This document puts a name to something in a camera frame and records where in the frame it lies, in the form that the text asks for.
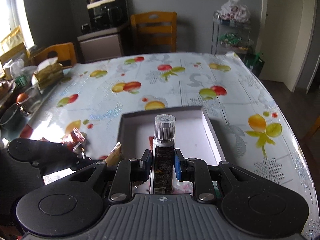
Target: door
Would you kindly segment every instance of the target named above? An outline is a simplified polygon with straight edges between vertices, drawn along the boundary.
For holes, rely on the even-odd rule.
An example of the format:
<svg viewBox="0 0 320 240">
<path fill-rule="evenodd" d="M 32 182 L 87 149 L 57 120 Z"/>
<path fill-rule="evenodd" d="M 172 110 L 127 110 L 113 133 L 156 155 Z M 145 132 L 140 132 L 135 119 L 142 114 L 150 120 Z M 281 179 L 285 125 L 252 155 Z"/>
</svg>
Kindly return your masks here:
<svg viewBox="0 0 320 240">
<path fill-rule="evenodd" d="M 260 79 L 285 82 L 298 39 L 303 0 L 268 0 Z"/>
</svg>

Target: table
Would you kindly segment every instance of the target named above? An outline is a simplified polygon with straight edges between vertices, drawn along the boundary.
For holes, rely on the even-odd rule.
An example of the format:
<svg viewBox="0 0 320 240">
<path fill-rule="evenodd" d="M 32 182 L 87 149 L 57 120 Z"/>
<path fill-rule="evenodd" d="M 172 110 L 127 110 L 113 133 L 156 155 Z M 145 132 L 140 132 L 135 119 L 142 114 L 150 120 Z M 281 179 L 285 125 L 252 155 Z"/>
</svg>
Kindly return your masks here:
<svg viewBox="0 0 320 240">
<path fill-rule="evenodd" d="M 29 121 L 31 139 L 60 142 L 86 133 L 88 156 L 108 155 L 121 114 L 202 105 L 226 160 L 301 194 L 310 215 L 303 235 L 319 235 L 319 211 L 307 164 L 288 122 L 238 56 L 170 53 L 77 64 Z"/>
</svg>

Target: red packet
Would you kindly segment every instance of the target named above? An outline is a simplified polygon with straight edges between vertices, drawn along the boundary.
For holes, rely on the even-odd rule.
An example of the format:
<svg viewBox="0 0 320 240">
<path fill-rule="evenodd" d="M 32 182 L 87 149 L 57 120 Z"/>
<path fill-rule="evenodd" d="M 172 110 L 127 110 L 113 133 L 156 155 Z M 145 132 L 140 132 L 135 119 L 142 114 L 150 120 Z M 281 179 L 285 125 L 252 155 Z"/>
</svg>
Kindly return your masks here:
<svg viewBox="0 0 320 240">
<path fill-rule="evenodd" d="M 149 143 L 150 143 L 150 150 L 151 151 L 153 150 L 153 139 L 154 139 L 154 136 L 149 136 Z"/>
<path fill-rule="evenodd" d="M 68 149 L 70 151 L 73 151 L 73 147 L 78 143 L 82 143 L 83 145 L 85 145 L 86 139 L 84 138 L 84 136 L 82 135 L 82 133 L 77 129 L 77 128 L 73 128 L 73 130 L 71 131 L 71 133 L 65 135 L 62 138 L 62 143 L 65 143 L 68 145 Z"/>
</svg>

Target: black mug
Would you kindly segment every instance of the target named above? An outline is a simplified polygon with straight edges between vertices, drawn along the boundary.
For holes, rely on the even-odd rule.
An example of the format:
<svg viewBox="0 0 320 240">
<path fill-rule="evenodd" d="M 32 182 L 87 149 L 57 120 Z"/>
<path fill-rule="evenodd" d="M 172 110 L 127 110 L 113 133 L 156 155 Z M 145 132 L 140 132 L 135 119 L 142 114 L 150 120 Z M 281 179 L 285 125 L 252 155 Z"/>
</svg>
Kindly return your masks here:
<svg viewBox="0 0 320 240">
<path fill-rule="evenodd" d="M 82 34 L 87 34 L 90 31 L 90 25 L 89 24 L 84 24 L 81 26 L 81 32 Z"/>
</svg>

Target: chair backrest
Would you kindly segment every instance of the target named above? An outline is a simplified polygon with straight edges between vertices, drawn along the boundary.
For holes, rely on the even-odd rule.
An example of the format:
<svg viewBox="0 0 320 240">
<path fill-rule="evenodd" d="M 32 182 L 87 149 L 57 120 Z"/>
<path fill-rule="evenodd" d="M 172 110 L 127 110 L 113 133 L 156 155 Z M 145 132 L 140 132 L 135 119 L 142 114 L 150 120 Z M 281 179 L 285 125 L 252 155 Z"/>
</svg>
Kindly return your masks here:
<svg viewBox="0 0 320 240">
<path fill-rule="evenodd" d="M 316 119 L 315 123 L 313 126 L 310 128 L 310 130 L 306 133 L 306 135 L 301 139 L 301 143 L 307 143 L 312 136 L 320 129 L 320 116 Z"/>
<path fill-rule="evenodd" d="M 135 49 L 145 46 L 170 45 L 171 52 L 177 50 L 177 13 L 148 12 L 131 16 Z"/>
<path fill-rule="evenodd" d="M 74 66 L 77 63 L 75 48 L 72 42 L 47 47 L 32 57 L 32 61 L 35 65 L 39 65 L 50 57 L 58 57 L 58 62 L 62 63 L 63 66 L 65 66 L 64 62 L 67 62 L 67 65 L 70 64 L 70 66 Z"/>
</svg>

